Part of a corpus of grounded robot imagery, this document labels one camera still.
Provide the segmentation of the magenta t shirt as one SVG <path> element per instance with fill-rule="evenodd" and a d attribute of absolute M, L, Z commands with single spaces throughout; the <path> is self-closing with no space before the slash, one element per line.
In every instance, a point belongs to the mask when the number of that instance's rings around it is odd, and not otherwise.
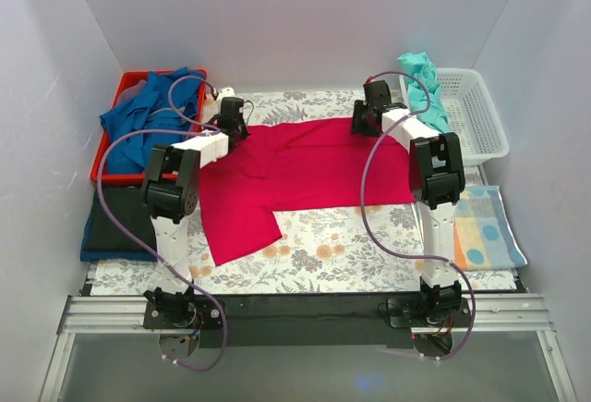
<path fill-rule="evenodd" d="M 253 126 L 236 149 L 201 169 L 200 216 L 215 264 L 279 240 L 277 212 L 361 203 L 362 172 L 377 139 L 350 126 L 348 118 Z M 413 202 L 408 168 L 402 145 L 386 139 L 369 168 L 366 205 Z"/>

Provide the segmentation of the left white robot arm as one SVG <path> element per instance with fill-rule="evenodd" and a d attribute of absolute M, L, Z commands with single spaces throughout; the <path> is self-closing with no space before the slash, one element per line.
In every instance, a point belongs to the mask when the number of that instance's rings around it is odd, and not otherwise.
<path fill-rule="evenodd" d="M 183 141 L 157 144 L 151 150 L 141 198 L 161 256 L 161 278 L 144 296 L 178 328 L 190 326 L 197 315 L 197 307 L 190 300 L 194 292 L 190 286 L 188 223 L 199 203 L 199 171 L 228 155 L 249 136 L 244 116 L 247 104 L 252 102 L 222 94 L 218 98 L 219 112 L 207 127 L 190 132 Z"/>

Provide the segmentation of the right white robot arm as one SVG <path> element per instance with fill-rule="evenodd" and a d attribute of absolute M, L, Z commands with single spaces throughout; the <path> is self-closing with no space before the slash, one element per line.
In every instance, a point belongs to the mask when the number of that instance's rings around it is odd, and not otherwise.
<path fill-rule="evenodd" d="M 354 103 L 351 132 L 377 140 L 361 177 L 360 208 L 366 216 L 366 183 L 378 148 L 386 139 L 402 145 L 409 157 L 408 181 L 422 223 L 423 253 L 398 253 L 401 259 L 422 261 L 419 290 L 411 298 L 391 298 L 386 314 L 401 321 L 422 320 L 439 325 L 461 309 L 461 269 L 454 262 L 454 214 L 465 188 L 459 137 L 423 124 L 407 106 L 392 100 L 389 85 L 376 76 L 363 85 L 364 98 Z"/>

